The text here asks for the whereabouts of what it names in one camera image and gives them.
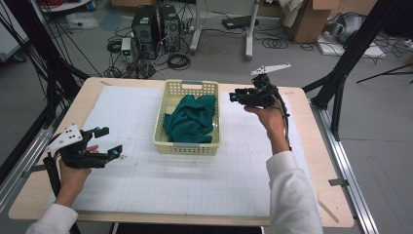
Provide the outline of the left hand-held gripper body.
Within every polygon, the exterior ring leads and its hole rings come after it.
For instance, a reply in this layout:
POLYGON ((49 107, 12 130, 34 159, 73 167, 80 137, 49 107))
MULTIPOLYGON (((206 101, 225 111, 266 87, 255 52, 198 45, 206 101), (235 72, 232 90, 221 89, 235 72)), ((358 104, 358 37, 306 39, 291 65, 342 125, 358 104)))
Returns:
POLYGON ((88 143, 93 137, 94 129, 84 131, 76 124, 71 124, 52 138, 46 151, 58 153, 65 165, 71 168, 104 168, 108 163, 107 152, 92 153, 87 150, 88 143))

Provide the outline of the dark green cloth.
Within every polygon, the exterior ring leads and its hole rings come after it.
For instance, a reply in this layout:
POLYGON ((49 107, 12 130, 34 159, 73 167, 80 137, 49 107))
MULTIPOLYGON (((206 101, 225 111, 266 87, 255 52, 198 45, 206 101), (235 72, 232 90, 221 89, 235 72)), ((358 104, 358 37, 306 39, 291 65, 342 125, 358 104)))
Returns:
POLYGON ((185 95, 171 114, 165 114, 163 128, 169 142, 211 143, 215 104, 214 95, 185 95))

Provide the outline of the cream plastic basket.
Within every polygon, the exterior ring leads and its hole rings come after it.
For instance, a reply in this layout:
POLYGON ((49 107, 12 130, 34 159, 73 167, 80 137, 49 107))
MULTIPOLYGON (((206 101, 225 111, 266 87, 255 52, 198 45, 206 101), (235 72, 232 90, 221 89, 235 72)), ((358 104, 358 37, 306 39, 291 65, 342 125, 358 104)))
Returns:
POLYGON ((215 155, 220 146, 219 85, 211 81, 167 80, 156 119, 153 142, 161 154, 215 155), (171 142, 163 127, 165 114, 171 114, 186 95, 195 98, 214 95, 215 114, 212 117, 211 143, 171 142))

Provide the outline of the person's right hand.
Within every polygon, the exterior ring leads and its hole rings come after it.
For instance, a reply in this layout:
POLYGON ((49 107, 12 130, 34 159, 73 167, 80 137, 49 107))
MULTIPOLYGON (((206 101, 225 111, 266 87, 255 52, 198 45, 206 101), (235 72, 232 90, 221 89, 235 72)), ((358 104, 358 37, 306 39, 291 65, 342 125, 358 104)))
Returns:
POLYGON ((267 131, 268 138, 276 144, 287 144, 284 133, 284 121, 280 105, 275 102, 270 107, 259 108, 246 105, 244 110, 255 114, 267 131))

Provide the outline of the person's left hand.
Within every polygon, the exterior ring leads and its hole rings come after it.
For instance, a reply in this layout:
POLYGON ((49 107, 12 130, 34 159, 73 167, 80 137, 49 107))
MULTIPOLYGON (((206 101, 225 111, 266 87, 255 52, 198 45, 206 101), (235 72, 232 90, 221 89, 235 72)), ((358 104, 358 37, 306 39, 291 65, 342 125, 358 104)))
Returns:
POLYGON ((61 187, 59 197, 77 197, 84 188, 84 184, 92 172, 90 168, 74 169, 59 160, 61 187))

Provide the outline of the white stand leg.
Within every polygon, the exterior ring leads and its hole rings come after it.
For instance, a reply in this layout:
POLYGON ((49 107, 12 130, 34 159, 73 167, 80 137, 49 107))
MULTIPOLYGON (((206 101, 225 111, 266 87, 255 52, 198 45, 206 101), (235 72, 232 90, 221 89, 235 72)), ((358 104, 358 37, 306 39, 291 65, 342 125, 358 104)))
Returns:
POLYGON ((202 25, 201 25, 201 1, 202 0, 196 0, 196 15, 195 15, 195 26, 194 26, 194 31, 192 35, 192 40, 191 44, 189 47, 189 51, 192 54, 195 54, 198 48, 201 32, 202 32, 202 25))
POLYGON ((259 10, 260 0, 253 0, 253 1, 254 1, 253 10, 250 16, 250 23, 249 23, 248 30, 247 30, 246 37, 245 37, 245 53, 244 54, 245 54, 245 58, 248 61, 251 61, 252 56, 253 56, 253 29, 254 29, 256 17, 257 17, 258 10, 259 10))

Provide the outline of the flat black device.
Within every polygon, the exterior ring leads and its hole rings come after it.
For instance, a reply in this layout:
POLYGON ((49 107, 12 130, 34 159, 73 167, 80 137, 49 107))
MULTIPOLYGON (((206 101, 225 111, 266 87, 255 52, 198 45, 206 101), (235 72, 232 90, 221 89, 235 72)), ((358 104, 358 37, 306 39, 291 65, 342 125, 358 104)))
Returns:
POLYGON ((251 16, 223 19, 221 23, 228 30, 250 28, 251 16))

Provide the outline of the small white box green light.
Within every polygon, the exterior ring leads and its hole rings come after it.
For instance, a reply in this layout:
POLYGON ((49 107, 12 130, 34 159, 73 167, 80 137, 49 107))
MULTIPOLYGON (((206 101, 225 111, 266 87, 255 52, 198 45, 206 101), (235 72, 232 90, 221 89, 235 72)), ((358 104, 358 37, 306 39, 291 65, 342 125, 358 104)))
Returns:
POLYGON ((132 62, 132 53, 131 53, 131 38, 123 38, 121 45, 121 53, 124 57, 126 63, 132 62))

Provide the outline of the white cloth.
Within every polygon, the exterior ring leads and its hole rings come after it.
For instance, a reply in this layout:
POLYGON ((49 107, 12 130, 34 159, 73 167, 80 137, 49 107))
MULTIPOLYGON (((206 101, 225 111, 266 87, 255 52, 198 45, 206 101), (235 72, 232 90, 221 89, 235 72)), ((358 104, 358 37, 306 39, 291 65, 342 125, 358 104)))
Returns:
POLYGON ((292 27, 309 18, 313 9, 313 0, 278 0, 283 13, 283 25, 292 27))

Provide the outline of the white flat board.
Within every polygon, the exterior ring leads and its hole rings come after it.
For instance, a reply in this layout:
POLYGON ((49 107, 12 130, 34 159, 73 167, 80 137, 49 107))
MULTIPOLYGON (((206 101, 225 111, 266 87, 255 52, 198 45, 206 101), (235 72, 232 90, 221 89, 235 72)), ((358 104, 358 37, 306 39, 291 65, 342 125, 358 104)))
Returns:
MULTIPOLYGON (((347 52, 345 46, 339 43, 327 32, 324 32, 319 37, 317 45, 320 53, 324 56, 341 57, 347 52)), ((386 56, 386 54, 375 43, 371 43, 365 49, 361 46, 356 46, 355 48, 350 48, 349 51, 351 54, 354 54, 356 49, 362 51, 362 56, 367 59, 383 59, 386 56)))

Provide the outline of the black tripod legs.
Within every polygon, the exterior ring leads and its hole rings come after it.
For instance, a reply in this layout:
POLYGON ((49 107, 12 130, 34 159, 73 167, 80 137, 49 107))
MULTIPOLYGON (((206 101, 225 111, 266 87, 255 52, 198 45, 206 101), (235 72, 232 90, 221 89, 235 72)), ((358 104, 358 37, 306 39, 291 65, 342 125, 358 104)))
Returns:
POLYGON ((385 72, 382 72, 382 73, 379 73, 379 74, 376 74, 376 75, 373 75, 373 76, 370 76, 370 77, 367 77, 367 78, 364 78, 364 79, 361 79, 361 80, 358 80, 358 81, 356 81, 356 83, 359 84, 359 83, 362 83, 362 82, 365 82, 365 81, 368 81, 368 80, 371 80, 371 79, 374 79, 374 78, 377 78, 377 77, 381 77, 381 76, 413 75, 413 70, 411 70, 411 71, 404 71, 403 70, 404 68, 410 67, 410 66, 413 66, 413 62, 410 62, 410 63, 407 63, 403 66, 400 66, 400 67, 397 67, 397 68, 394 68, 394 69, 391 69, 391 70, 388 70, 388 71, 385 71, 385 72))

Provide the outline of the round white table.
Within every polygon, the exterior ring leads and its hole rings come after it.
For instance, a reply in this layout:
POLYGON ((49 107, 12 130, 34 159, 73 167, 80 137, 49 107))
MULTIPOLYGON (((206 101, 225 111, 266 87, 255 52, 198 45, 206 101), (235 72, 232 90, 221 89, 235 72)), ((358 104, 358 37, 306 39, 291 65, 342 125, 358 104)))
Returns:
POLYGON ((90 11, 96 9, 94 0, 39 0, 38 5, 44 13, 68 11, 78 7, 85 7, 90 11))

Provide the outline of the thin wooden stick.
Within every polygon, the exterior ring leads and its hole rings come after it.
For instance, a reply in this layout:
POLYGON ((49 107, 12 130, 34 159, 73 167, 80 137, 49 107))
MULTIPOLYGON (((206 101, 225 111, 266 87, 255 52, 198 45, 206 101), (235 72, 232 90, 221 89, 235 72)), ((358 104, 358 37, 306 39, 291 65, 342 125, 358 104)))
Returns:
POLYGON ((329 216, 329 218, 335 222, 339 223, 338 208, 333 204, 325 204, 323 201, 319 200, 319 206, 321 209, 329 216))

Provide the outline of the aluminium rail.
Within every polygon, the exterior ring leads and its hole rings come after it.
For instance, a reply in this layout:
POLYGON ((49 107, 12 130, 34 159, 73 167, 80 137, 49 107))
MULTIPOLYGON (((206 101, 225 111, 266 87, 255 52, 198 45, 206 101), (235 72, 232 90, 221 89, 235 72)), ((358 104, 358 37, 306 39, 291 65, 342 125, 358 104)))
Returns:
POLYGON ((27 180, 27 178, 20 176, 21 173, 32 166, 38 165, 38 161, 54 132, 53 128, 42 128, 28 142, 28 145, 23 148, 21 157, 12 167, 12 171, 6 177, 4 183, 0 185, 0 214, 12 204, 12 199, 17 196, 23 183, 27 180))
POLYGON ((376 222, 364 199, 357 177, 348 159, 341 140, 337 140, 330 130, 332 118, 327 110, 314 104, 310 107, 318 121, 319 128, 326 139, 327 149, 331 152, 333 165, 339 172, 339 185, 345 190, 350 200, 353 218, 363 234, 379 234, 376 222))

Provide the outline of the black metal frame post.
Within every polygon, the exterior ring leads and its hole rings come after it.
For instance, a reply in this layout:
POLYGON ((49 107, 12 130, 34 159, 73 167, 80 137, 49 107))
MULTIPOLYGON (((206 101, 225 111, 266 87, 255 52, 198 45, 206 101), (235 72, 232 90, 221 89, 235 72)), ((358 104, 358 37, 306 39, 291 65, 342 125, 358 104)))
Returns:
POLYGON ((29 56, 38 76, 47 82, 47 106, 44 115, 45 124, 50 126, 56 119, 57 106, 64 100, 71 103, 80 92, 81 86, 76 82, 76 77, 86 81, 89 75, 71 65, 59 53, 30 0, 3 0, 3 2, 42 59, 39 61, 34 58, 30 54, 29 47, 22 41, 18 33, 9 23, 0 18, 0 22, 6 30, 11 33, 29 56))
POLYGON ((363 55, 359 49, 356 49, 354 54, 351 54, 349 49, 356 46, 365 49, 369 46, 403 1, 377 0, 365 22, 348 45, 347 52, 340 57, 333 69, 324 77, 302 88, 305 93, 319 88, 318 94, 311 99, 311 104, 320 109, 326 110, 328 103, 334 98, 330 130, 337 140, 340 140, 339 123, 345 82, 363 55))

